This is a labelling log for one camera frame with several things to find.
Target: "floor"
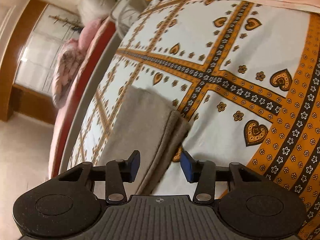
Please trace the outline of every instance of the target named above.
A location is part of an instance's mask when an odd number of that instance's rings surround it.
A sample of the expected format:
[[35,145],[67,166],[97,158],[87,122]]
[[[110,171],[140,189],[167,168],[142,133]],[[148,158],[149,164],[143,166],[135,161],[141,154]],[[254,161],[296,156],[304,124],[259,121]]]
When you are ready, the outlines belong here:
[[0,121],[0,240],[18,240],[14,201],[45,181],[53,126],[15,114]]

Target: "bedspread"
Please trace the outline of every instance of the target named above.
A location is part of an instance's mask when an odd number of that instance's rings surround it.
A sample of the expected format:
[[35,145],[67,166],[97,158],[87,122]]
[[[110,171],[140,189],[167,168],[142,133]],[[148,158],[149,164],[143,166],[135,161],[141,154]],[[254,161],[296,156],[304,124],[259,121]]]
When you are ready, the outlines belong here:
[[[84,118],[69,168],[94,164],[128,85],[170,100],[192,128],[182,148],[219,166],[246,164],[299,195],[299,236],[320,232],[317,14],[238,0],[153,0],[130,28]],[[179,163],[153,194],[193,195]],[[219,196],[224,184],[216,186]]]

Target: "gray towel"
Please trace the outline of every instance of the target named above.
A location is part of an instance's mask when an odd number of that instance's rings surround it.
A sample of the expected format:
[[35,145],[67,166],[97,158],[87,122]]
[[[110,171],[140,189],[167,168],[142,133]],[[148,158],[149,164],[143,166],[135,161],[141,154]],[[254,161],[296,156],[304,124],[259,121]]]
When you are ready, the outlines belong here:
[[116,123],[98,161],[105,165],[140,151],[141,162],[133,183],[124,183],[127,196],[149,195],[168,168],[190,124],[160,95],[127,88]]

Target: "circular pad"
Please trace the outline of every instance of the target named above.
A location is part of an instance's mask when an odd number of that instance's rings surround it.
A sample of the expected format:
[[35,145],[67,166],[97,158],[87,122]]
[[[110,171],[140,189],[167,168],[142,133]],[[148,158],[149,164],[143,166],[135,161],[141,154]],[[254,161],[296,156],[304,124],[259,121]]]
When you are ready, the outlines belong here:
[[98,198],[76,181],[49,180],[16,200],[13,217],[24,234],[64,238],[90,227],[100,209]]
[[274,183],[244,183],[219,203],[224,222],[248,238],[281,239],[296,233],[306,209],[294,193]]
[[44,215],[56,216],[70,210],[73,201],[70,197],[60,194],[47,195],[36,203],[37,210]]

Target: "ridged surface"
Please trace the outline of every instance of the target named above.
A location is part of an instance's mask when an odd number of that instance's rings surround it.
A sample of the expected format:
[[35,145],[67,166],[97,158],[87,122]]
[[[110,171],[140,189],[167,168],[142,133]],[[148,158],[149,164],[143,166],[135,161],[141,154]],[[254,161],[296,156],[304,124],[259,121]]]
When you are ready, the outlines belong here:
[[245,240],[246,238],[226,228],[213,209],[194,205],[187,196],[133,196],[125,205],[107,208],[103,217],[92,228],[68,239]]

